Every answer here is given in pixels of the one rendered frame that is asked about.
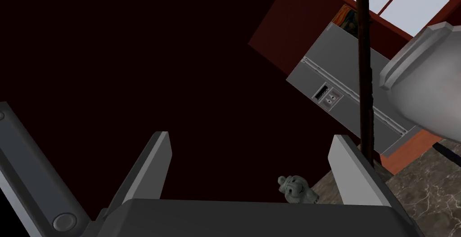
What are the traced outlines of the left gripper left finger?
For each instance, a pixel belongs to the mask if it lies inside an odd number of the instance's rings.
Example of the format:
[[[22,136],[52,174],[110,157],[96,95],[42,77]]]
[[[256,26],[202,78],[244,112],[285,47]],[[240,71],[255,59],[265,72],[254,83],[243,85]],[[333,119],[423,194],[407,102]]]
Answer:
[[[109,209],[115,210],[131,199],[159,199],[171,159],[169,133],[155,132],[112,199]]]

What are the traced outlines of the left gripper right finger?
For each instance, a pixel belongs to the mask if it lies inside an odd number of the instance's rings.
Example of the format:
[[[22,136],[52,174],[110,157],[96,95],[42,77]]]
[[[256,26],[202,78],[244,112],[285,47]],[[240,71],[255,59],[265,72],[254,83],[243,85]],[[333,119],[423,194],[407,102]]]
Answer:
[[[345,205],[391,205],[387,186],[347,135],[333,136],[328,162]]]

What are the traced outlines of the small grey figurine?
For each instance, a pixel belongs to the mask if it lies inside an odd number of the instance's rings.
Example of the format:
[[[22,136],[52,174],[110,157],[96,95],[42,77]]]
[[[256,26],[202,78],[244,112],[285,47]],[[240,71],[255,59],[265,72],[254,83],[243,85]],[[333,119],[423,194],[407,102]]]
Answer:
[[[280,176],[277,182],[280,185],[278,190],[284,194],[286,201],[290,204],[316,204],[319,200],[319,195],[301,176]]]

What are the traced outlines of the dark brown pole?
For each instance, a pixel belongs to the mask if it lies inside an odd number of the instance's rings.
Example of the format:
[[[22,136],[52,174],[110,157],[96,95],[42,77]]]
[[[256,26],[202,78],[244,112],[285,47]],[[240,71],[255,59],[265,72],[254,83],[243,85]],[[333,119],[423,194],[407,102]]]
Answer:
[[[374,165],[374,110],[370,48],[369,0],[356,0],[358,21],[358,67],[361,152]]]

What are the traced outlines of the grey refrigerator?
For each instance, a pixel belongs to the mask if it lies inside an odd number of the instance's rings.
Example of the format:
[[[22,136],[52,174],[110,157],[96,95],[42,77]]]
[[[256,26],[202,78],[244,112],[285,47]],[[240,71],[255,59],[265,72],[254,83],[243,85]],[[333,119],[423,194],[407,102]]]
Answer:
[[[371,49],[374,149],[385,157],[420,132],[403,118],[380,87],[388,59]],[[360,136],[358,40],[329,23],[287,81],[354,135]]]

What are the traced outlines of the pale grey rounded shape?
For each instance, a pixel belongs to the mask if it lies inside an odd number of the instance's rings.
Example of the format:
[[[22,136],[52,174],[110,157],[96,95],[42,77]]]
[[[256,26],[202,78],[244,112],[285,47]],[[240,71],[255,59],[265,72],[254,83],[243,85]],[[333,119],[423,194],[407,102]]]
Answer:
[[[404,118],[461,143],[461,25],[422,29],[383,68],[380,87]]]

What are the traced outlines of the orange picture on wall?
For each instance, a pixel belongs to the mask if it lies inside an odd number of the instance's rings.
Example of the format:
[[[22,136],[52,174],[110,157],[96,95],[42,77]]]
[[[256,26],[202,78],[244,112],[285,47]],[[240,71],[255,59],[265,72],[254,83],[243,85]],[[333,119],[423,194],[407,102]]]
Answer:
[[[347,33],[358,38],[357,12],[344,4],[339,12],[332,19],[332,23],[339,26]]]

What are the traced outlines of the window with red frame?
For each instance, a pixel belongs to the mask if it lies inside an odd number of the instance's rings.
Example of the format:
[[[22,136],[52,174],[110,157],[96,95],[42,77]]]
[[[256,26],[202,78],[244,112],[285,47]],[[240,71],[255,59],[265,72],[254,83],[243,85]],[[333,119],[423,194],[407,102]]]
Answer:
[[[461,0],[369,0],[371,18],[408,40],[460,6]]]

